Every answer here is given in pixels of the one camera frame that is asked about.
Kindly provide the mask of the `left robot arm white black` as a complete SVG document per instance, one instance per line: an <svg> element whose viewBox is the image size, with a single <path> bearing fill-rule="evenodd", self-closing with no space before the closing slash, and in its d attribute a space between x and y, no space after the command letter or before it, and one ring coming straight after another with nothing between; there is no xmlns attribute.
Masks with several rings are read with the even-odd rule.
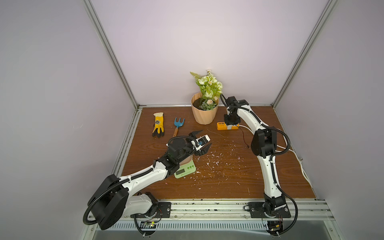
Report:
<svg viewBox="0 0 384 240"><path fill-rule="evenodd" d="M173 176L188 157L205 155L211 139L208 135L198 137L198 134L194 131L187 136L172 137L166 152L143 170L122 177L107 176L88 201L83 223L97 224L101 230L106 230L124 215L154 215L157 199L151 193L139 195L139 191Z"/></svg>

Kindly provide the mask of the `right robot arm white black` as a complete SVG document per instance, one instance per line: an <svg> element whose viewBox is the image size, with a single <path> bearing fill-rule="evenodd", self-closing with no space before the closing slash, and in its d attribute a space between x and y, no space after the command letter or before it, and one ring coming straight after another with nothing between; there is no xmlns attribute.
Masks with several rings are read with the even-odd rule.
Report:
<svg viewBox="0 0 384 240"><path fill-rule="evenodd" d="M253 133L251 150L257 156L262 169L265 202L256 206L248 203L245 211L259 212L267 218L289 218L291 214L286 199L290 199L294 204L294 219L296 220L298 206L293 198L283 191L276 167L276 156L283 155L290 149L289 137L283 131L264 123L246 100L237 100L235 97L225 98L223 94L220 94L220 99L227 108L227 114L224 117L227 126L237 125L244 121L251 129Z"/></svg>

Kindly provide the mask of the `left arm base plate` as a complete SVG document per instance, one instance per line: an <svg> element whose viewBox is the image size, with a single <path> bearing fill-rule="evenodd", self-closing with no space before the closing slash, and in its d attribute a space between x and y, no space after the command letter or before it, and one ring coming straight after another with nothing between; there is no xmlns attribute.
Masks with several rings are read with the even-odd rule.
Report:
<svg viewBox="0 0 384 240"><path fill-rule="evenodd" d="M171 202L158 202L157 204L150 207L150 209L144 214L134 214L131 215L131 218L134 216L141 219L151 219L151 218L170 218L171 215Z"/></svg>

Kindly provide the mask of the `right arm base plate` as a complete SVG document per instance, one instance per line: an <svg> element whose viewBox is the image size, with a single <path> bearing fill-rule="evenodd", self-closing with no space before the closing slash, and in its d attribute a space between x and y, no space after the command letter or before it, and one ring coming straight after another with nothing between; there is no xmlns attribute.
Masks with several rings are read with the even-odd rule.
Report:
<svg viewBox="0 0 384 240"><path fill-rule="evenodd" d="M265 202L248 202L243 206L243 210L250 213L253 219L284 219L292 217L288 206L272 211L266 207L266 204Z"/></svg>

